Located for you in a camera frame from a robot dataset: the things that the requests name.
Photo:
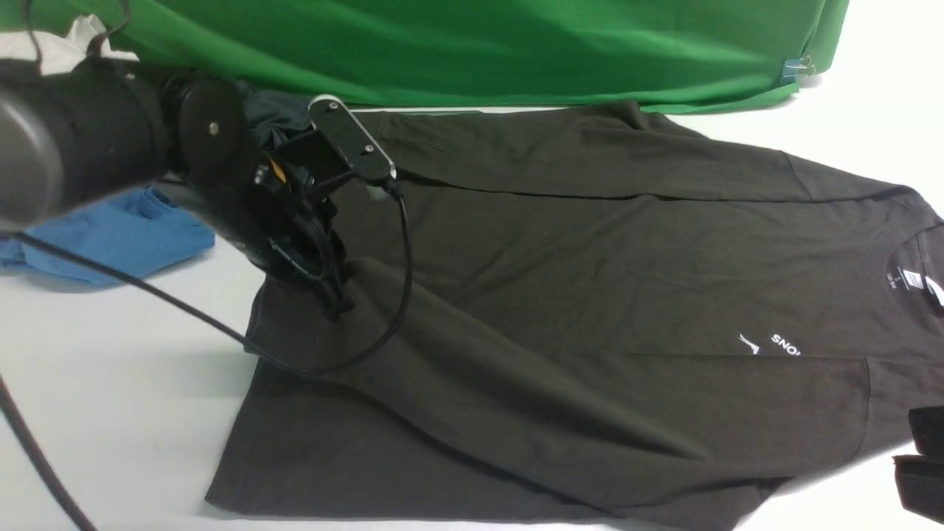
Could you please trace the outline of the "black gripper image-left finger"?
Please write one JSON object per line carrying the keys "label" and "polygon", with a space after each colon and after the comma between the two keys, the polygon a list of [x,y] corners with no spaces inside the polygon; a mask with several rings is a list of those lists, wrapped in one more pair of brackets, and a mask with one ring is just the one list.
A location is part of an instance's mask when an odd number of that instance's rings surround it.
{"label": "black gripper image-left finger", "polygon": [[354,308],[354,302],[345,292],[348,268],[345,258],[331,261],[310,260],[310,292],[317,299],[324,316],[337,322],[344,313]]}

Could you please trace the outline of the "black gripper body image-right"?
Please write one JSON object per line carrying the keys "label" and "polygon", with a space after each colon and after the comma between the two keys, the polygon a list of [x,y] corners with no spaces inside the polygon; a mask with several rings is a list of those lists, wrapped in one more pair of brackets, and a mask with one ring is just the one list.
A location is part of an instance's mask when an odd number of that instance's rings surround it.
{"label": "black gripper body image-right", "polygon": [[894,457],[901,507],[943,524],[943,407],[914,408],[908,423],[917,453]]}

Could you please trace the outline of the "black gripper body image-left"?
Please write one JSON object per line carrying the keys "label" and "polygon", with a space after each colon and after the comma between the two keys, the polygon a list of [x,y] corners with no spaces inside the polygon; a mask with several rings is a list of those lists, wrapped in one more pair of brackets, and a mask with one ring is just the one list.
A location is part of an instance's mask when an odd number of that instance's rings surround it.
{"label": "black gripper body image-left", "polygon": [[337,260],[335,242],[285,164],[252,132],[188,142],[188,208],[254,266],[310,290],[310,260]]}

